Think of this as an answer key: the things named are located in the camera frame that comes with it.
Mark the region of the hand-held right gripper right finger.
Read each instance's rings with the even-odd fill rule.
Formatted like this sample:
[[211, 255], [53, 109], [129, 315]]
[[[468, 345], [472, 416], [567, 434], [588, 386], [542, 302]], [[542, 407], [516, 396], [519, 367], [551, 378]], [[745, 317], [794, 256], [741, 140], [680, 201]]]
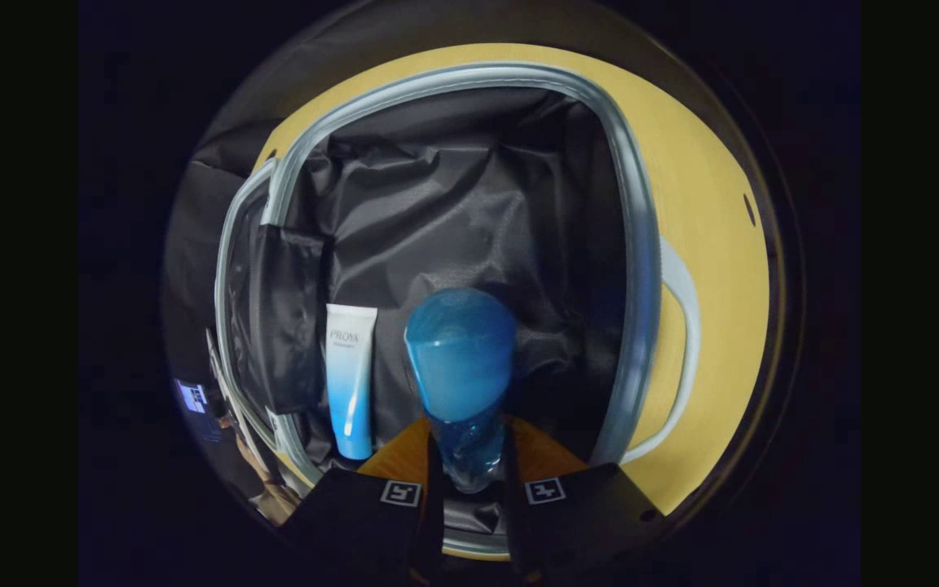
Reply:
[[525, 585], [630, 585], [668, 532], [662, 510], [614, 463], [589, 466], [507, 417], [508, 549]]

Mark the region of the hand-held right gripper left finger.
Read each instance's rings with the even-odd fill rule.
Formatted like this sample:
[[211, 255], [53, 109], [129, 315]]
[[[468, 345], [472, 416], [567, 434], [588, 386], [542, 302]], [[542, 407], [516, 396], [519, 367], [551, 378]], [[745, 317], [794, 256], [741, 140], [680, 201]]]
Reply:
[[429, 586], [443, 501], [439, 449], [419, 417], [358, 470], [325, 473], [280, 535], [309, 586]]

